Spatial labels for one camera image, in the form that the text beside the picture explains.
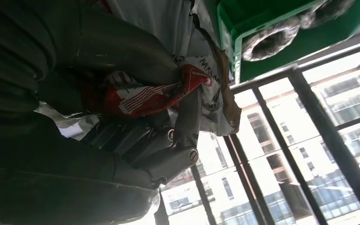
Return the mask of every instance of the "green basket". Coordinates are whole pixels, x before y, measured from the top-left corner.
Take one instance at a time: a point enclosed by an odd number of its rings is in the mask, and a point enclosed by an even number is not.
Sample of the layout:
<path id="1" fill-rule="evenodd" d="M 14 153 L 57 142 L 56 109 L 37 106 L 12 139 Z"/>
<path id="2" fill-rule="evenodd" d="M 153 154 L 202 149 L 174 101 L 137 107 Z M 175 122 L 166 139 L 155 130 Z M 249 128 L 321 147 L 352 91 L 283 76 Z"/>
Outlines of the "green basket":
<path id="1" fill-rule="evenodd" d="M 292 44 L 262 61 L 242 61 L 245 37 L 296 15 L 321 0 L 221 0 L 217 5 L 217 26 L 221 47 L 226 50 L 232 72 L 239 82 L 250 80 L 349 38 L 360 26 L 360 0 L 336 20 L 317 28 L 300 30 Z"/>

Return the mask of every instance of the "green plastic crate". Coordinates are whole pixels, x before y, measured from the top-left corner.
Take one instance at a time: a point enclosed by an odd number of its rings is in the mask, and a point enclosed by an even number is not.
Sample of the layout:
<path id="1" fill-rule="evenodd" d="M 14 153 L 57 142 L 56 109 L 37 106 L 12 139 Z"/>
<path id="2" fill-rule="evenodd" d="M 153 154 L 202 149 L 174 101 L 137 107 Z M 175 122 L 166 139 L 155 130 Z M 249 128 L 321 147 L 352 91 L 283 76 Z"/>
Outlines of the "green plastic crate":
<path id="1" fill-rule="evenodd" d="M 242 43 L 253 33 L 296 15 L 321 0 L 221 0 L 217 5 L 220 42 L 240 82 L 250 80 L 349 38 L 360 26 L 360 0 L 336 20 L 300 30 L 293 43 L 262 61 L 242 61 Z"/>

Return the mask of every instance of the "black metal window frame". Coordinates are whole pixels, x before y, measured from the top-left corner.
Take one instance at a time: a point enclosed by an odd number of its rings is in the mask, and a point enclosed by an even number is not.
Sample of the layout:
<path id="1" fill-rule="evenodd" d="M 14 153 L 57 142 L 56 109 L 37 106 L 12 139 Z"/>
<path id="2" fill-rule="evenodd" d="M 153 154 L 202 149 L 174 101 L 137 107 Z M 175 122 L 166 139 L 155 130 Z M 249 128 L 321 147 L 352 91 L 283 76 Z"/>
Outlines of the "black metal window frame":
<path id="1" fill-rule="evenodd" d="M 311 211 L 313 212 L 316 221 L 319 225 L 327 225 L 327 221 L 320 210 L 320 207 L 317 203 L 317 200 L 314 198 L 312 190 L 308 187 L 307 182 L 305 181 L 300 169 L 298 168 L 296 161 L 293 158 L 289 150 L 284 136 L 281 133 L 280 127 L 275 122 L 270 109 L 267 107 L 266 101 L 264 100 L 259 87 L 264 86 L 269 83 L 279 81 L 281 79 L 287 78 L 291 82 L 294 91 L 299 95 L 300 102 L 305 107 L 307 113 L 311 117 L 313 123 L 315 124 L 318 132 L 320 133 L 323 143 L 327 146 L 327 154 L 331 154 L 334 161 L 339 166 L 342 171 L 345 179 L 348 181 L 350 187 L 355 193 L 356 197 L 360 201 L 360 168 L 356 163 L 355 158 L 350 153 L 346 145 L 344 144 L 339 130 L 351 127 L 353 125 L 360 123 L 360 118 L 352 120 L 350 122 L 343 123 L 341 125 L 335 126 L 330 120 L 329 116 L 326 114 L 318 98 L 312 92 L 310 85 L 305 80 L 302 73 L 309 69 L 324 65 L 326 63 L 347 57 L 349 55 L 359 53 L 360 47 L 354 48 L 350 51 L 335 55 L 333 57 L 326 58 L 324 60 L 319 60 L 312 64 L 309 64 L 304 67 L 298 67 L 297 64 L 289 65 L 285 67 L 282 72 L 277 74 L 265 77 L 261 80 L 251 81 L 244 85 L 238 86 L 232 89 L 233 94 L 239 94 L 241 92 L 252 90 L 256 96 L 257 102 L 262 108 L 263 114 L 266 117 L 269 126 L 271 127 L 275 139 L 279 143 L 287 162 L 294 173 L 296 180 L 299 182 L 301 190 L 303 192 L 306 202 L 308 202 Z M 350 73 L 353 70 L 359 70 L 360 66 L 355 69 L 342 72 L 338 75 Z M 248 163 L 248 158 L 245 152 L 242 149 L 242 145 L 236 135 L 224 137 L 224 141 L 229 150 L 230 156 L 234 162 L 234 166 L 237 170 L 237 173 L 240 177 L 240 181 L 245 189 L 251 209 L 255 215 L 255 218 L 259 225 L 274 225 L 273 216 L 270 213 L 268 204 L 266 203 L 257 179 L 254 175 L 254 172 L 251 166 Z M 201 196 L 202 204 L 205 208 L 208 222 L 210 225 L 216 225 L 216 220 L 213 216 L 209 200 L 206 196 L 203 183 L 201 181 L 201 176 L 198 172 L 196 166 L 191 167 L 191 172 L 195 179 L 195 184 L 197 186 L 198 192 Z M 156 224 L 157 225 L 169 225 L 168 215 L 165 211 L 165 208 L 160 207 L 157 213 L 155 214 Z"/>

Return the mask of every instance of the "building window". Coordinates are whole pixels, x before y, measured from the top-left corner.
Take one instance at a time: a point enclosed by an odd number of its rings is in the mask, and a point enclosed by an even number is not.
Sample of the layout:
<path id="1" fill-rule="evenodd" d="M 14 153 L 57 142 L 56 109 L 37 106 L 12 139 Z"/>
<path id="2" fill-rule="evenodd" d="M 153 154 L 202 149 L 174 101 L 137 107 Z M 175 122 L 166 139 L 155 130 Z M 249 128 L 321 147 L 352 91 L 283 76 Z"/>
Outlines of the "building window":
<path id="1" fill-rule="evenodd" d="M 360 87 L 360 82 L 358 82 L 357 77 L 354 77 L 325 88 L 324 93 L 327 97 L 332 97 L 357 87 Z"/>
<path id="2" fill-rule="evenodd" d="M 262 146 L 262 149 L 263 149 L 263 152 L 267 154 L 274 150 L 274 146 L 272 146 L 272 144 L 267 144 L 267 145 Z"/>
<path id="3" fill-rule="evenodd" d="M 300 100 L 299 97 L 296 98 L 296 103 L 297 103 L 297 105 L 300 107 L 300 109 L 304 109 L 304 105 L 303 105 L 303 103 L 301 102 L 301 100 Z"/>
<path id="4" fill-rule="evenodd" d="M 181 206 L 186 206 L 188 204 L 190 204 L 188 197 L 184 197 L 184 198 L 181 198 L 181 199 L 178 199 L 178 200 L 175 200 L 175 201 L 172 201 L 169 203 L 170 208 L 172 210 L 178 209 Z"/>
<path id="5" fill-rule="evenodd" d="M 277 179 L 277 181 L 288 180 L 288 178 L 289 178 L 288 174 L 286 174 L 285 170 L 275 173 L 274 176 Z"/>
<path id="6" fill-rule="evenodd" d="M 308 154 L 306 152 L 306 149 L 300 148 L 299 150 L 300 150 L 300 153 L 303 156 L 303 158 L 308 158 Z"/>
<path id="7" fill-rule="evenodd" d="M 285 197 L 281 192 L 275 192 L 271 195 L 268 195 L 265 197 L 265 200 L 268 204 L 268 207 L 270 209 L 272 218 L 276 222 L 276 224 L 281 225 L 290 225 L 295 224 L 295 222 L 286 223 L 285 220 L 287 218 L 293 219 L 292 211 L 289 205 L 286 202 Z"/>
<path id="8" fill-rule="evenodd" d="M 203 188 L 205 189 L 205 193 L 206 193 L 206 196 L 207 196 L 209 202 L 214 201 L 214 200 L 215 200 L 215 197 L 214 197 L 214 195 L 213 195 L 212 188 L 210 188 L 208 182 L 203 183 Z"/>
<path id="9" fill-rule="evenodd" d="M 220 213 L 220 217 L 224 221 L 221 225 L 258 225 L 250 203 L 224 210 Z"/>
<path id="10" fill-rule="evenodd" d="M 307 181 L 326 219 L 333 219 L 360 209 L 358 200 L 339 170 L 325 177 Z"/>
<path id="11" fill-rule="evenodd" d="M 333 103 L 330 108 L 341 123 L 360 118 L 360 95 L 350 97 L 346 101 Z"/>
<path id="12" fill-rule="evenodd" d="M 283 166 L 278 154 L 268 156 L 267 161 L 268 161 L 268 164 L 270 165 L 271 169 L 273 169 L 273 170 L 278 169 Z"/>
<path id="13" fill-rule="evenodd" d="M 318 173 L 317 173 L 317 171 L 315 170 L 315 166 L 313 165 L 313 163 L 312 162 L 308 162 L 307 163 L 307 166 L 308 166 L 308 168 L 310 169 L 310 171 L 311 171 L 311 173 L 313 174 L 313 176 L 318 176 Z"/>
<path id="14" fill-rule="evenodd" d="M 198 161 L 196 162 L 195 165 L 196 165 L 196 168 L 198 169 L 198 172 L 199 172 L 200 176 L 201 177 L 206 176 L 205 169 L 203 168 L 203 164 L 202 164 L 200 159 L 198 159 Z"/>
<path id="15" fill-rule="evenodd" d="M 181 172 L 177 177 L 175 177 L 172 181 L 167 183 L 164 187 L 161 187 L 162 191 L 180 186 L 182 184 L 188 183 L 190 181 L 193 181 L 194 177 L 192 175 L 191 169 L 186 169 L 183 172 Z"/>
<path id="16" fill-rule="evenodd" d="M 231 187 L 230 185 L 228 184 L 228 181 L 227 181 L 227 178 L 223 177 L 221 179 L 222 183 L 223 183 L 223 186 L 225 188 L 225 191 L 227 193 L 227 196 L 228 198 L 231 200 L 231 199 L 234 199 L 234 195 L 233 195 L 233 191 L 231 190 Z"/>
<path id="17" fill-rule="evenodd" d="M 223 168 L 227 168 L 227 162 L 225 161 L 224 155 L 219 147 L 216 147 L 216 153 L 217 153 L 218 159 L 220 160 L 221 166 Z"/>
<path id="18" fill-rule="evenodd" d="M 268 141 L 270 138 L 266 127 L 263 125 L 263 120 L 260 115 L 258 113 L 252 113 L 248 115 L 247 118 L 249 119 L 250 125 L 252 126 L 259 143 Z"/>
<path id="19" fill-rule="evenodd" d="M 281 122 L 279 125 L 281 126 L 281 128 L 284 132 L 289 131 L 288 126 L 285 124 L 285 122 Z"/>
<path id="20" fill-rule="evenodd" d="M 286 138 L 288 139 L 289 144 L 294 144 L 294 139 L 293 139 L 292 135 L 289 135 Z"/>

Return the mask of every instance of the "window bar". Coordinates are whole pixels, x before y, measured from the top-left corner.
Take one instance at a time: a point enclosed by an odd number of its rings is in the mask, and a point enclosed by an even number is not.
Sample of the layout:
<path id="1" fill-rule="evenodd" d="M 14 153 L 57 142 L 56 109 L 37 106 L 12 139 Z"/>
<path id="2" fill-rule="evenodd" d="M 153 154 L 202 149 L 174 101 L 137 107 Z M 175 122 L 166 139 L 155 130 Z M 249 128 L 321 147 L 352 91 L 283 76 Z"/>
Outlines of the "window bar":
<path id="1" fill-rule="evenodd" d="M 191 167 L 191 172 L 193 174 L 196 188 L 198 189 L 199 195 L 201 197 L 202 205 L 205 208 L 206 215 L 208 217 L 208 221 L 210 225 L 217 225 L 215 217 L 213 216 L 212 208 L 210 207 L 208 197 L 205 193 L 205 188 L 203 187 L 201 176 L 199 175 L 199 171 L 196 168 L 196 165 Z"/>
<path id="2" fill-rule="evenodd" d="M 327 63 L 330 63 L 330 62 L 333 62 L 333 61 L 336 61 L 336 60 L 339 60 L 341 58 L 344 58 L 344 57 L 347 57 L 347 56 L 350 56 L 350 55 L 353 55 L 353 54 L 356 54 L 356 53 L 359 53 L 360 52 L 360 47 L 357 47 L 355 49 L 352 49 L 350 51 L 346 51 L 344 53 L 341 53 L 341 54 L 338 54 L 338 55 L 335 55 L 335 56 L 332 56 L 332 57 L 329 57 L 327 59 L 324 59 L 324 60 L 320 60 L 320 61 L 317 61 L 317 62 L 314 62 L 312 64 L 309 64 L 305 67 L 302 67 L 301 70 L 304 72 L 306 70 L 309 70 L 309 69 L 312 69 L 312 68 L 315 68 L 315 67 L 319 67 L 319 66 L 322 66 L 322 65 L 325 65 Z"/>
<path id="3" fill-rule="evenodd" d="M 354 125 L 357 125 L 360 123 L 360 118 L 358 119 L 355 119 L 355 120 L 352 120 L 352 121 L 349 121 L 347 123 L 343 123 L 343 124 L 340 124 L 339 126 L 336 127 L 336 130 L 341 130 L 341 129 L 344 129 L 344 128 L 349 128 L 351 126 L 354 126 Z"/>
<path id="4" fill-rule="evenodd" d="M 321 103 L 312 92 L 302 71 L 297 68 L 289 74 L 289 81 L 299 95 L 301 102 L 304 104 L 307 113 L 322 136 L 322 139 L 325 141 L 329 152 L 332 154 L 360 201 L 360 168 L 356 160 L 343 142 L 343 139 L 337 132 L 329 116 L 325 113 Z"/>
<path id="5" fill-rule="evenodd" d="M 259 88 L 257 85 L 255 85 L 252 88 L 253 93 L 256 96 L 257 102 L 260 104 L 260 107 L 262 108 L 263 114 L 266 117 L 269 126 L 272 129 L 272 132 L 274 133 L 274 136 L 276 138 L 276 140 L 278 141 L 279 146 L 281 147 L 284 156 L 286 158 L 286 160 L 289 163 L 290 168 L 292 169 L 294 176 L 296 177 L 296 180 L 298 181 L 298 183 L 300 184 L 300 187 L 304 193 L 305 198 L 307 199 L 316 220 L 318 221 L 318 223 L 320 225 L 327 225 L 328 222 L 326 221 L 325 217 L 323 216 L 318 203 L 316 202 L 313 193 L 311 192 L 310 188 L 308 187 L 308 184 L 306 182 L 306 180 L 303 177 L 303 174 L 300 171 L 300 168 L 297 166 L 296 161 L 291 153 L 291 151 L 288 148 L 288 145 L 286 144 L 286 141 L 284 139 L 284 137 L 281 134 L 281 131 L 279 130 L 279 127 L 277 125 L 277 123 L 274 120 L 274 117 L 272 116 L 272 113 L 270 111 L 270 109 L 268 108 L 262 93 L 260 92 Z"/>
<path id="6" fill-rule="evenodd" d="M 263 86 L 281 79 L 284 79 L 287 77 L 287 74 L 284 72 L 279 72 L 277 74 L 274 74 L 272 76 L 268 76 L 265 78 L 262 78 L 261 80 L 257 80 L 257 81 L 253 81 L 254 83 L 259 83 L 259 86 Z M 243 84 L 241 86 L 235 87 L 233 89 L 231 89 L 231 92 L 235 95 L 235 94 L 239 94 L 243 91 L 252 89 L 252 85 L 254 85 L 252 82 L 248 82 L 246 84 Z"/>
<path id="7" fill-rule="evenodd" d="M 320 81 L 312 82 L 312 83 L 310 83 L 310 85 L 311 85 L 311 87 L 317 86 L 317 85 L 319 85 L 319 84 L 321 84 L 321 83 L 325 83 L 325 82 L 327 82 L 327 81 L 330 81 L 330 80 L 333 80 L 333 79 L 336 79 L 336 78 L 339 78 L 339 77 L 342 77 L 342 76 L 344 76 L 344 75 L 348 75 L 348 74 L 351 74 L 351 73 L 354 73 L 354 72 L 357 72 L 357 71 L 360 71 L 360 65 L 358 65 L 358 66 L 355 67 L 355 68 L 352 68 L 352 69 L 343 71 L 343 72 L 341 72 L 341 73 L 332 75 L 332 76 L 330 76 L 330 77 L 323 78 L 323 79 L 320 80 Z"/>
<path id="8" fill-rule="evenodd" d="M 256 219 L 259 217 L 265 221 L 263 224 L 274 225 L 274 219 L 270 213 L 268 205 L 264 199 L 263 193 L 257 183 L 255 174 L 249 165 L 248 159 L 243 151 L 242 145 L 236 135 L 224 137 L 225 143 L 240 175 L 242 185 L 244 186 L 249 202 L 255 213 Z"/>
<path id="9" fill-rule="evenodd" d="M 169 225 L 169 217 L 166 212 L 164 199 L 162 198 L 161 191 L 159 191 L 161 197 L 161 203 L 159 204 L 157 212 L 154 213 L 156 225 Z"/>

